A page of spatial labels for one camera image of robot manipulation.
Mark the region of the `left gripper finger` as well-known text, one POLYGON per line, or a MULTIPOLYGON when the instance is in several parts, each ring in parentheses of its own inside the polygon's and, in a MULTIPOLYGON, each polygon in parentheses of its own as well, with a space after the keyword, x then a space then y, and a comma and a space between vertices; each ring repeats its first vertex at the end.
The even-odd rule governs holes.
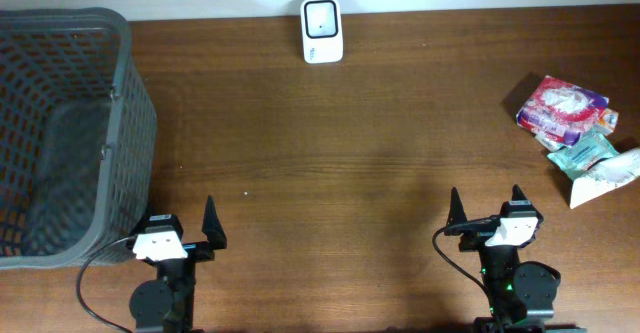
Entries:
POLYGON ((130 231, 130 235, 131 236, 136 236, 138 234, 143 233, 144 230, 146 229, 146 226, 148 225, 149 219, 150 219, 150 217, 152 215, 153 215, 153 208, 152 207, 147 207, 145 209, 145 212, 141 216, 140 220, 136 223, 134 228, 130 231))
POLYGON ((213 250, 227 248, 227 237, 216 213, 212 196, 207 197, 202 223, 202 232, 206 236, 207 241, 213 250))

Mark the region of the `teal wet wipes pouch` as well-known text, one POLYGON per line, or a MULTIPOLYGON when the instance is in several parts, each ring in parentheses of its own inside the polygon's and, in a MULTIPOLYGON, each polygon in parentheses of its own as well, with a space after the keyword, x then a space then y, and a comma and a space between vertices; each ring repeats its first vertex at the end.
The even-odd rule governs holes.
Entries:
POLYGON ((551 152, 547 158, 571 180, 575 180, 596 163, 617 155, 618 151, 602 133, 590 131, 573 146, 551 152))

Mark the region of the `red purple snack bag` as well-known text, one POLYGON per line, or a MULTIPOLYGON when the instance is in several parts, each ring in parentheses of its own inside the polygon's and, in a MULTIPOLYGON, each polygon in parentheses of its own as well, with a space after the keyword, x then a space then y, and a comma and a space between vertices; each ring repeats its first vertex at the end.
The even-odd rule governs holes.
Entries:
POLYGON ((574 146, 608 108, 609 98, 549 75, 517 112, 516 124, 534 134, 574 146))

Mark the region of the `white tube gold cap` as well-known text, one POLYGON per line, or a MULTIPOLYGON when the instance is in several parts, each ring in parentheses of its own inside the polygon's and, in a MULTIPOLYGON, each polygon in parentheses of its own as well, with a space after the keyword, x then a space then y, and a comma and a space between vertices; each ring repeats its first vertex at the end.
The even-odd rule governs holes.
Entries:
POLYGON ((639 178, 639 149, 603 160, 574 180, 569 207, 574 209, 639 178))

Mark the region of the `small orange box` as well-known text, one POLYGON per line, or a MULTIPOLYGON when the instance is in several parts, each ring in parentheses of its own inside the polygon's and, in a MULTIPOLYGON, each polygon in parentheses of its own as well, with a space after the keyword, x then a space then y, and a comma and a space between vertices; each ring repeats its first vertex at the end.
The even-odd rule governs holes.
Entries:
POLYGON ((619 113, 615 110, 607 108, 602 112, 593 128, 604 136, 608 136, 615 131, 618 119, 619 113))

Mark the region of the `green tissue pack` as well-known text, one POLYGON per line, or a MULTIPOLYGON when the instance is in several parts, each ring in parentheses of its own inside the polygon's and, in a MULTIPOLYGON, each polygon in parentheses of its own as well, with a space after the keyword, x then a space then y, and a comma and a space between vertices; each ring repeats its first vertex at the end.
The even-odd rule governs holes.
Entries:
POLYGON ((554 141, 546 134, 537 134, 535 139, 550 152, 556 152, 564 147, 562 143, 554 141))

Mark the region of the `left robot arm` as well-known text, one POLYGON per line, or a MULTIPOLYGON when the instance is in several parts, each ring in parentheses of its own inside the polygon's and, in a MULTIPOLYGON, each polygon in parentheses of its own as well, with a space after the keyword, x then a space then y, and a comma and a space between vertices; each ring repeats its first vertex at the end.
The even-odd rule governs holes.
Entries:
POLYGON ((175 215, 152 215, 136 235, 135 258, 156 269, 156 278, 141 283, 132 293, 129 310, 138 333, 190 333, 196 329, 194 301, 196 265, 215 259, 227 247, 227 237, 215 209, 206 201, 202 222, 206 239, 184 243, 183 227, 175 215))

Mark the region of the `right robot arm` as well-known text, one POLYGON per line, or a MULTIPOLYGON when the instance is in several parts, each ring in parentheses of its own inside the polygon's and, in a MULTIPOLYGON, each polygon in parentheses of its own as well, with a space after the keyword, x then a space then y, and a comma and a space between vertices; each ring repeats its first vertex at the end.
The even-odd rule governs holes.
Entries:
POLYGON ((450 195, 444 227, 432 237, 435 251, 454 269, 480 287, 489 304, 490 315, 473 322, 475 332, 581 332, 575 325, 548 325, 554 317, 553 302, 561 283, 561 273, 537 261, 520 260, 519 251, 532 243, 543 215, 519 186, 501 206, 500 212, 485 218, 467 218, 457 189, 450 195), (461 252, 476 252, 480 278, 453 262, 439 248, 441 235, 459 238, 461 252))

